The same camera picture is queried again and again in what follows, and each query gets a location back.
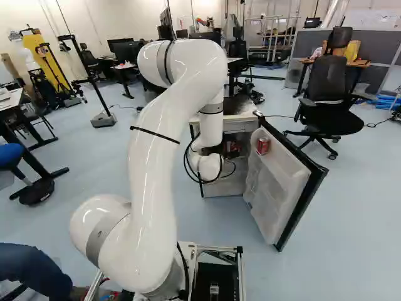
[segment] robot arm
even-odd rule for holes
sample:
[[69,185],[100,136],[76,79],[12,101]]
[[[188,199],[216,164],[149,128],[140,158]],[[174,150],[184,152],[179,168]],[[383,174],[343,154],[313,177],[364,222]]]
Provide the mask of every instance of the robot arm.
[[132,199],[89,199],[75,211],[70,235],[77,249],[122,288],[166,300],[177,295],[182,279],[171,189],[175,152],[188,120],[202,108],[214,111],[200,114],[201,135],[192,144],[190,162],[205,179],[216,176],[219,155],[207,158],[197,151],[222,139],[222,112],[216,108],[222,107],[227,60],[212,41],[156,41],[141,49],[138,66],[148,81],[169,88],[132,127]]

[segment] stool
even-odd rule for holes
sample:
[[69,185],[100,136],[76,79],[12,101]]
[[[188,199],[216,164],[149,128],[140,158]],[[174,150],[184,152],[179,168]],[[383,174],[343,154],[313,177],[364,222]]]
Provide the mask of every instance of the stool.
[[11,171],[18,179],[22,180],[27,188],[19,196],[19,202],[24,205],[35,205],[48,199],[55,190],[55,182],[52,179],[42,178],[32,183],[19,169],[18,164],[24,156],[24,147],[9,143],[0,145],[0,171]]

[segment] open fridge door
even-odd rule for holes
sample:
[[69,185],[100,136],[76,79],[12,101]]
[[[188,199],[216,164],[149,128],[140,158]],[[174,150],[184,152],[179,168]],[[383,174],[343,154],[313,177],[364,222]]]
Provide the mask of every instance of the open fridge door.
[[[328,169],[258,117],[261,126],[251,136],[244,200],[266,243],[282,251]],[[261,137],[270,140],[263,156],[257,152]]]

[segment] red can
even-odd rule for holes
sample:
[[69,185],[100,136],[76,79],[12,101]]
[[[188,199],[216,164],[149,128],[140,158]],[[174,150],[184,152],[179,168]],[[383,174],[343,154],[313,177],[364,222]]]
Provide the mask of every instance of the red can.
[[260,137],[258,139],[258,145],[256,146],[256,150],[258,151],[259,155],[265,155],[268,153],[270,149],[270,139],[267,137]]

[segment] gray floor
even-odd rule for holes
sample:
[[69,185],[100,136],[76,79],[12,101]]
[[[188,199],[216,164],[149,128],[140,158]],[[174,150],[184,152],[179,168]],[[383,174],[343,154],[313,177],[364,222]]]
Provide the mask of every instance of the gray floor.
[[[278,74],[285,70],[255,70],[255,74]],[[294,90],[283,82],[256,80],[256,89],[265,93],[259,109],[266,115],[293,115],[297,100]],[[145,103],[142,87],[130,87],[135,100],[121,96],[122,86],[102,88],[109,105],[122,107]],[[79,204],[94,194],[115,193],[129,198],[127,145],[129,126],[137,116],[130,109],[112,109],[118,124],[94,129],[89,120],[102,110],[93,90],[85,90],[87,105],[52,113],[49,121],[60,138],[34,155],[53,171],[69,166],[71,172],[56,180],[51,199],[35,208],[12,202],[8,196],[21,187],[16,181],[0,192],[1,241],[36,245],[61,264],[75,285],[89,285],[95,269],[73,247],[68,223]],[[368,105],[352,110],[365,122],[387,118],[387,111]],[[300,129],[291,119],[270,118],[279,130]],[[180,240],[205,245],[243,245],[248,300],[338,301],[400,300],[399,286],[401,203],[396,197],[398,135],[401,125],[386,122],[376,129],[344,137],[335,145],[340,153],[330,161],[327,151],[311,144],[305,152],[330,173],[294,232],[286,249],[277,254],[264,243],[242,197],[203,200],[199,188],[182,168],[182,153],[189,141],[184,133],[174,171],[175,207]],[[45,127],[37,125],[43,136]],[[296,143],[301,139],[291,137]],[[21,169],[34,179],[25,164]]]

